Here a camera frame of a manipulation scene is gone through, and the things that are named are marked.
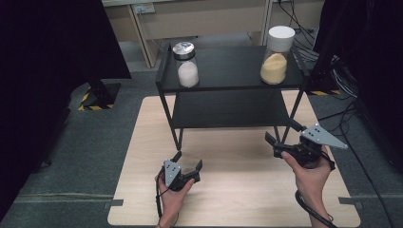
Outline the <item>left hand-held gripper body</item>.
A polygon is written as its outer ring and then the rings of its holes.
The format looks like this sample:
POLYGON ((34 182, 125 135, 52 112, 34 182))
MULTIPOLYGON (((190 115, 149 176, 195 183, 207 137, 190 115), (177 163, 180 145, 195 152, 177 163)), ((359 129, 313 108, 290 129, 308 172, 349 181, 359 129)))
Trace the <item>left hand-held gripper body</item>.
POLYGON ((201 180, 200 172, 195 172, 195 169, 187 174, 182 173, 182 168, 176 163, 170 160, 163 162, 164 171, 164 184, 172 191, 180 191, 190 181, 194 180, 198 182, 201 180))

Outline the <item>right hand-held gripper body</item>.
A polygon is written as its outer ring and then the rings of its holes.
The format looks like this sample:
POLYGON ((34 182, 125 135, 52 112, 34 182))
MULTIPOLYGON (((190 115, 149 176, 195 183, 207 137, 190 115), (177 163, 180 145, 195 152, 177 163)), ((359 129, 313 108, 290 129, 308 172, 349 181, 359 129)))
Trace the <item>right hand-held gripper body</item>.
POLYGON ((275 158, 281 158, 281 153, 287 152, 304 168, 316 168, 321 158, 328 162, 331 168, 335 168, 335 162, 322 150, 322 146, 348 148, 346 143, 336 138, 318 123, 310 127, 299 125, 297 131, 300 132, 299 143, 297 144, 284 144, 272 138, 275 158))

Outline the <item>black two-tier shelf rack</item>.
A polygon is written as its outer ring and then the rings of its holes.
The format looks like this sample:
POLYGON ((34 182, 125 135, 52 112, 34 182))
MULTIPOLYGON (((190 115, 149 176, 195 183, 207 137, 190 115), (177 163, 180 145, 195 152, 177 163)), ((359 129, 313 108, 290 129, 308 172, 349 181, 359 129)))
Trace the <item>black two-tier shelf rack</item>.
POLYGON ((285 80, 268 85, 260 78, 265 51, 265 46, 198 49, 199 82, 186 88, 180 85, 171 45, 163 45, 155 83, 178 150, 186 128, 291 126, 306 68, 297 48, 291 47, 285 80))

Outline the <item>white-lid glass jar yellow powder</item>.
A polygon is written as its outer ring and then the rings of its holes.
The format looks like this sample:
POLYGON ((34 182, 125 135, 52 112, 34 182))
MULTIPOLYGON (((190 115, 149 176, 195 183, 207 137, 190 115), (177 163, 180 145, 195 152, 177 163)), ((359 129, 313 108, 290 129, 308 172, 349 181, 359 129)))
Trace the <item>white-lid glass jar yellow powder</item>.
POLYGON ((269 29, 267 48, 260 68, 260 78, 268 85, 278 85, 285 79, 287 55, 294 43, 295 30, 286 26, 269 29))

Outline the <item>metal-lid glass jar white powder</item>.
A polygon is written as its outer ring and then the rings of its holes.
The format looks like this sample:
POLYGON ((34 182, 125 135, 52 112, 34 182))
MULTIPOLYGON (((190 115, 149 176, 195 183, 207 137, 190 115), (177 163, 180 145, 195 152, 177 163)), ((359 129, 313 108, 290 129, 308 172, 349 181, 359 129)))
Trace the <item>metal-lid glass jar white powder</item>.
POLYGON ((180 85, 195 86, 199 82, 195 46, 190 42, 179 42, 173 48, 180 85))

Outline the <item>person's left hand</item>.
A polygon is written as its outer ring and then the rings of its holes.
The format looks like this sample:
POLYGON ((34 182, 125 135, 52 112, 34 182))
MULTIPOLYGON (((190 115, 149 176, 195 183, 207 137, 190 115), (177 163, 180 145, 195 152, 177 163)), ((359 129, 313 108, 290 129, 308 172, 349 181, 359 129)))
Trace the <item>person's left hand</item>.
POLYGON ((164 184, 162 176, 158 176, 156 181, 158 182, 158 196, 162 201, 163 207, 162 216, 159 220, 173 220, 182 209, 185 196, 190 191, 195 181, 190 180, 179 192, 168 189, 164 184))

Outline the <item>person's right hand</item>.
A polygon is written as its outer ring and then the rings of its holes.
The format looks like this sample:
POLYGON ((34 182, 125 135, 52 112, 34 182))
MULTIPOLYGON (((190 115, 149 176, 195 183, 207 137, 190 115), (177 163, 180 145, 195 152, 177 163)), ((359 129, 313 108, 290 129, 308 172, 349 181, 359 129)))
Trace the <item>person's right hand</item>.
POLYGON ((297 190, 305 202, 311 207, 322 204, 322 191, 331 173, 330 164, 321 158, 315 168, 309 169, 300 166, 297 160, 287 152, 282 152, 281 156, 293 170, 296 176, 297 190))

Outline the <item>black stand with hazard-striped base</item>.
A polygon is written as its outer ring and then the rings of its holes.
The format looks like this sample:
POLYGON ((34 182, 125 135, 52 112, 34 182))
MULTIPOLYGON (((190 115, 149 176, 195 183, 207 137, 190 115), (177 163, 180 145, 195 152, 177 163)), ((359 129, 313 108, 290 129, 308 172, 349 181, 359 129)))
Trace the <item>black stand with hazard-striped base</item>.
POLYGON ((310 73, 306 91, 325 91, 328 88, 329 70, 337 48, 341 0, 324 0, 313 50, 319 54, 310 73))
POLYGON ((105 84, 101 80, 89 82, 89 88, 80 103, 79 110, 111 109, 120 87, 120 83, 105 84))

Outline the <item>grey floor tape strip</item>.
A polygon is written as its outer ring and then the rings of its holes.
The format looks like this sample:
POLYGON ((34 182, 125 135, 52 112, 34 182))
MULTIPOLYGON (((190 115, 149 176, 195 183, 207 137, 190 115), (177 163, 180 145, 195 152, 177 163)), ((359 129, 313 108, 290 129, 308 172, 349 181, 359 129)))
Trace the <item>grey floor tape strip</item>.
POLYGON ((109 209, 112 206, 123 206, 124 200, 123 199, 112 199, 110 201, 105 202, 104 208, 109 209))

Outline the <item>dark curtain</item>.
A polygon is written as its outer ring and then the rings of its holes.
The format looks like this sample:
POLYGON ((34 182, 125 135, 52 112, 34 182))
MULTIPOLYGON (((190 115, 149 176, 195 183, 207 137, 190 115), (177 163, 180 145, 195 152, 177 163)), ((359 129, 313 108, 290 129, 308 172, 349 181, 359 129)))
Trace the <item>dark curtain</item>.
POLYGON ((49 151, 72 91, 129 76, 101 0, 0 0, 0 221, 49 151))
POLYGON ((324 0, 315 50, 344 62, 357 107, 387 161, 403 175, 403 0, 324 0))

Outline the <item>white wall power socket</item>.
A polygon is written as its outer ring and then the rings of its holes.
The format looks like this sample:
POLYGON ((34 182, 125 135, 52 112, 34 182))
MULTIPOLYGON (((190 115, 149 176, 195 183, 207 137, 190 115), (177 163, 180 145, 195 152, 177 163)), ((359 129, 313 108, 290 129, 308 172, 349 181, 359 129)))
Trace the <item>white wall power socket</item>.
POLYGON ((148 14, 148 13, 155 13, 155 7, 153 3, 139 3, 133 4, 132 8, 137 14, 148 14))

